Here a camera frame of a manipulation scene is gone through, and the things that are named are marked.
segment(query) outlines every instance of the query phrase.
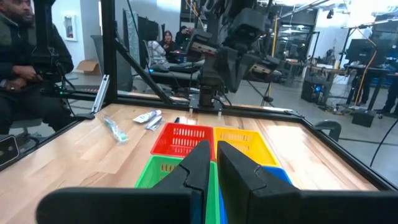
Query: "man in black jacket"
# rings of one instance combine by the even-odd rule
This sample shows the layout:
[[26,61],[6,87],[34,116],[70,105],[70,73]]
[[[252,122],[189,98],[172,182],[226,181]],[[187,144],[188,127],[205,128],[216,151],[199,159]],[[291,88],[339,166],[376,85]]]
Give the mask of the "man in black jacket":
[[[18,111],[42,118],[54,131],[73,122],[61,99],[40,94],[42,77],[31,63],[36,43],[30,0],[0,0],[0,134],[8,134]],[[50,46],[71,72],[72,57],[55,26]]]

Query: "white toothpaste tube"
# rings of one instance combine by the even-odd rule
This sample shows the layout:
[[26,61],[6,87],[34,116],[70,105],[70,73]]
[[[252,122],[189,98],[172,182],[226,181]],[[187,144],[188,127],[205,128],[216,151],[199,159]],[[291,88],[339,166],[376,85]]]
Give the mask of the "white toothpaste tube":
[[153,118],[155,118],[155,117],[157,117],[157,116],[159,116],[161,114],[162,114],[161,110],[150,111],[148,113],[142,114],[142,115],[134,118],[133,121],[135,121],[137,123],[140,123],[140,124],[143,124],[143,123],[146,123],[146,122],[152,120]]

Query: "white wall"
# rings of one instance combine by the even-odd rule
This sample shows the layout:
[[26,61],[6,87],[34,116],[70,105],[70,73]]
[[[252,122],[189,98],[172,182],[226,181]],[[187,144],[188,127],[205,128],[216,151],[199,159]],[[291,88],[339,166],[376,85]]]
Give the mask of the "white wall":
[[[348,15],[335,13],[331,19],[327,19],[329,11],[319,12],[317,24],[314,31],[319,31],[318,44],[315,49],[314,57],[324,57],[329,49],[335,48],[335,58],[340,59],[339,53],[343,50],[344,42],[348,33],[348,29],[342,29],[345,26]],[[311,55],[317,35],[311,39],[308,55]]]
[[83,38],[83,28],[81,25],[80,0],[57,0],[52,7],[52,20],[62,37],[65,37],[63,16],[65,14],[76,15],[76,37],[77,42],[64,41],[70,54],[75,68],[85,59],[85,48]]
[[91,35],[101,35],[98,0],[81,0],[81,26],[83,28],[83,44],[85,59],[97,58],[94,41]]
[[[171,31],[173,37],[179,31],[181,2],[179,0],[130,0],[131,9],[138,16],[147,17],[159,25],[165,24],[165,30]],[[129,10],[126,0],[115,1],[115,15],[119,34],[123,34],[123,9]]]

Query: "person sitting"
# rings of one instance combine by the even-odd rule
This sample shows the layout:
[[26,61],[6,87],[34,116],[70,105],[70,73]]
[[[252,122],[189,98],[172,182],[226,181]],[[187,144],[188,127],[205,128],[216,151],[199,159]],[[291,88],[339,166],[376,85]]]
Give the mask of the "person sitting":
[[[36,46],[34,14],[30,0],[0,0],[0,134],[8,134],[18,111],[42,118],[54,131],[74,119],[59,98],[42,96],[42,77],[31,64]],[[66,72],[72,57],[57,28],[49,40]]]
[[163,40],[160,41],[160,45],[166,51],[167,61],[170,63],[177,63],[176,56],[171,53],[171,52],[177,50],[177,45],[173,41],[173,35],[169,30],[164,32]]
[[166,51],[158,41],[156,41],[158,32],[157,30],[151,30],[148,33],[148,54],[152,61],[152,65],[163,65],[168,68],[170,65],[166,59]]
[[184,42],[190,38],[190,30],[186,26],[181,26],[180,31],[175,35],[175,43],[178,47],[182,47]]

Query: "toothpaste tube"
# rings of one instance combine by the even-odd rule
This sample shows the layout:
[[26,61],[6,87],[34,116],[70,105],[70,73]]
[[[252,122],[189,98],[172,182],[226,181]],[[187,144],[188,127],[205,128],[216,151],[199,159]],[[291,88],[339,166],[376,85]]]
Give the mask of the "toothpaste tube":
[[137,123],[140,123],[140,124],[143,124],[143,123],[146,123],[146,122],[152,120],[153,118],[155,118],[155,117],[157,117],[157,116],[159,116],[161,114],[162,114],[161,110],[150,111],[148,113],[142,114],[142,115],[134,118],[133,121],[135,121]]
[[145,126],[146,130],[155,131],[162,124],[162,116],[157,116]]

